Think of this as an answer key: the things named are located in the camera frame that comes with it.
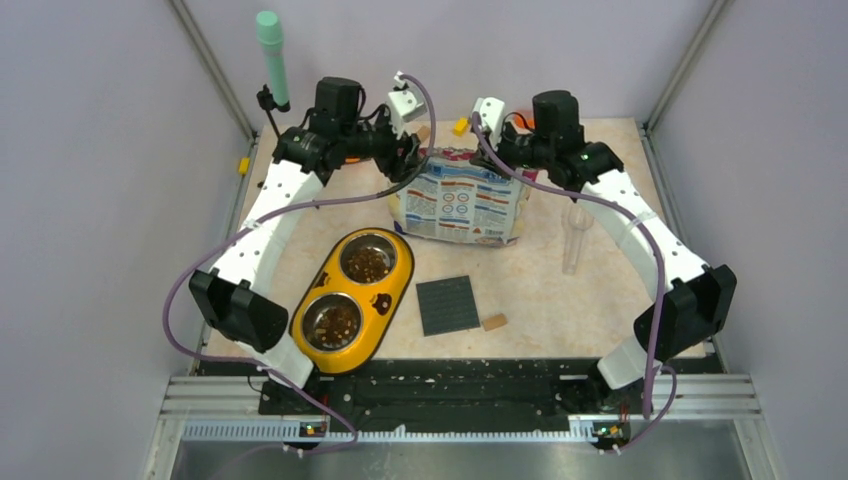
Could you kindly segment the pink pet food bag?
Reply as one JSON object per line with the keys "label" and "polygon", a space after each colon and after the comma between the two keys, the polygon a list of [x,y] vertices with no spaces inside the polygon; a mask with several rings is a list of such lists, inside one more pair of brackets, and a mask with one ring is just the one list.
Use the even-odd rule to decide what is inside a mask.
{"label": "pink pet food bag", "polygon": [[457,244],[514,244],[530,187],[472,164],[474,156],[471,149],[436,149],[427,170],[389,197],[395,231]]}

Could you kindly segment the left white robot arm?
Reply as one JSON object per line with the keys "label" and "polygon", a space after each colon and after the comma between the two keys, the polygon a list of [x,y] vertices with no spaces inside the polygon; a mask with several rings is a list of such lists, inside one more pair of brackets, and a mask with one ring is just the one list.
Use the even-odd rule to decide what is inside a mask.
{"label": "left white robot arm", "polygon": [[391,188],[339,204],[388,196],[409,184],[426,162],[421,139],[407,129],[434,103],[423,83],[399,72],[386,100],[363,114],[365,93],[356,81],[324,77],[299,126],[277,138],[266,178],[240,229],[183,276],[209,327],[247,352],[250,361],[284,385],[283,401],[297,413],[319,404],[320,386],[309,379],[314,363],[290,332],[290,316],[270,300],[270,282],[287,243],[306,209],[333,205],[320,199],[331,176],[350,158],[372,160]]}

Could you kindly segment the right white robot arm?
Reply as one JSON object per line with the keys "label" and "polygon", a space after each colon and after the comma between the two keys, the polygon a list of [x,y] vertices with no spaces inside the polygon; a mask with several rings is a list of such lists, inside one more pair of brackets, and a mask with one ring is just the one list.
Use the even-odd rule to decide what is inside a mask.
{"label": "right white robot arm", "polygon": [[691,251],[643,199],[613,150],[587,140],[570,92],[537,94],[532,110],[534,124],[522,133],[508,121],[503,101],[475,101],[469,122],[484,164],[526,185],[532,182],[523,171],[544,171],[548,192],[594,218],[654,299],[633,334],[588,375],[589,404],[612,412],[626,400],[626,387],[644,381],[651,389],[660,365],[724,328],[738,280],[729,266],[711,266]]}

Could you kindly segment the clear plastic scoop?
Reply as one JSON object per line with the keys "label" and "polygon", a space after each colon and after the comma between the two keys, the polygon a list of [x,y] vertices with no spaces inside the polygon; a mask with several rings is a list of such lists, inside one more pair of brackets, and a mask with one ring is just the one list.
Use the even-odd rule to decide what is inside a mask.
{"label": "clear plastic scoop", "polygon": [[577,272],[586,232],[593,226],[594,218],[577,203],[563,214],[565,235],[562,271],[566,275]]}

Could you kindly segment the yellow double pet bowl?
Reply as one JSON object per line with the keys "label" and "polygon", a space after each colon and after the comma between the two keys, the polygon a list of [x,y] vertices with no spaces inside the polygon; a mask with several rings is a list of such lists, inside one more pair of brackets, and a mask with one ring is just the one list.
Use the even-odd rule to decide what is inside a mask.
{"label": "yellow double pet bowl", "polygon": [[382,228],[336,242],[289,326],[297,347],[327,375],[351,373],[379,349],[414,273],[410,245]]}

